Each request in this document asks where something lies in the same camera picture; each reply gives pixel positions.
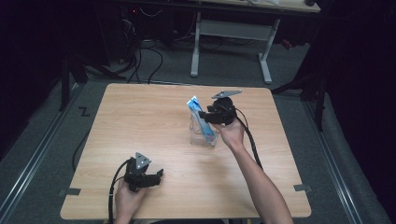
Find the light wood surface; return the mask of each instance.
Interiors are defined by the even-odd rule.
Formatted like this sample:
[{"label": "light wood surface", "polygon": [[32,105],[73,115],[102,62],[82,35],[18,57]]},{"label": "light wood surface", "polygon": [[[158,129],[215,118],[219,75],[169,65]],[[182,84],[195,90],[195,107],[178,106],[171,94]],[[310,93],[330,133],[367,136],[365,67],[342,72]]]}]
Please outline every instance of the light wood surface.
[{"label": "light wood surface", "polygon": [[[206,107],[221,90],[243,91],[232,99],[247,117],[264,171],[285,197],[291,215],[308,217],[306,195],[293,187],[302,181],[269,90],[110,84],[70,185],[81,192],[66,196],[62,218],[108,218],[113,175],[136,151],[152,160],[147,174],[163,168],[164,176],[135,218],[258,217],[245,179],[221,139],[214,147],[190,144],[187,101],[196,95]],[[245,146],[252,155],[247,137]]]},{"label": "light wood surface", "polygon": [[[230,4],[230,5],[238,5],[238,6],[248,6],[248,1],[244,0],[200,0],[201,2],[210,2],[210,3],[218,3],[218,4]],[[290,10],[290,11],[299,11],[299,12],[314,12],[319,13],[320,7],[318,4],[314,4],[312,7],[309,7],[305,4],[304,0],[279,0],[279,5],[274,3],[265,1],[265,0],[257,0],[253,1],[254,6],[249,7],[267,7],[272,9],[279,10]]]}]

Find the dark wall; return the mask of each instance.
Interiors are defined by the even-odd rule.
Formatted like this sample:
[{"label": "dark wall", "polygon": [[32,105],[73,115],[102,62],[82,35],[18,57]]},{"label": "dark wall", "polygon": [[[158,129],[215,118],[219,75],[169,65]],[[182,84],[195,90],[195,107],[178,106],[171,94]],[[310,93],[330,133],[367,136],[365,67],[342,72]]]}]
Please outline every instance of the dark wall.
[{"label": "dark wall", "polygon": [[396,223],[396,5],[369,3],[348,26],[327,90],[378,200]]},{"label": "dark wall", "polygon": [[44,6],[0,8],[0,152],[5,155],[61,73],[62,53]]}]

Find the person's left hand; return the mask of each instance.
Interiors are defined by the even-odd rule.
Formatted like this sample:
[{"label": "person's left hand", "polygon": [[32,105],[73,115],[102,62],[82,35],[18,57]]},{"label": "person's left hand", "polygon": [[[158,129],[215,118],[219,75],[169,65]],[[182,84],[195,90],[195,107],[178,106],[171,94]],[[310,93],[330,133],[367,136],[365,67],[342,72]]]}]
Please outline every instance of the person's left hand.
[{"label": "person's left hand", "polygon": [[130,191],[128,183],[125,183],[123,178],[120,179],[116,193],[116,224],[129,223],[148,190],[149,188],[140,189],[138,192]]}]

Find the tape piece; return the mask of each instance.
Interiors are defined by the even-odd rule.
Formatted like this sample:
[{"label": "tape piece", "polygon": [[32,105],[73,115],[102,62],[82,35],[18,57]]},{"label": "tape piece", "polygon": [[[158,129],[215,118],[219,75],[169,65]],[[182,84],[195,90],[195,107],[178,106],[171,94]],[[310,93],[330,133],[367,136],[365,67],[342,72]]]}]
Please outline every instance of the tape piece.
[{"label": "tape piece", "polygon": [[302,191],[302,190],[304,190],[305,193],[307,193],[307,192],[311,192],[311,191],[312,191],[312,188],[311,188],[310,185],[301,184],[301,185],[294,185],[294,190],[295,190],[295,191]]},{"label": "tape piece", "polygon": [[66,195],[79,195],[81,189],[61,189],[59,190],[59,196],[66,196]]}]

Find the forearm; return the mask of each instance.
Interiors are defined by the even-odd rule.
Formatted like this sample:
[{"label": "forearm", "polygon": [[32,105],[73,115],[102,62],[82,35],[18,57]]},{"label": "forearm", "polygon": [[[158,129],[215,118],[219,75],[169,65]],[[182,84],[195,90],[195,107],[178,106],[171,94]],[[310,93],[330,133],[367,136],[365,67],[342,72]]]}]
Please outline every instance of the forearm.
[{"label": "forearm", "polygon": [[243,146],[232,148],[252,201],[262,218],[268,223],[292,223],[289,208],[283,196],[268,175],[250,157]]}]

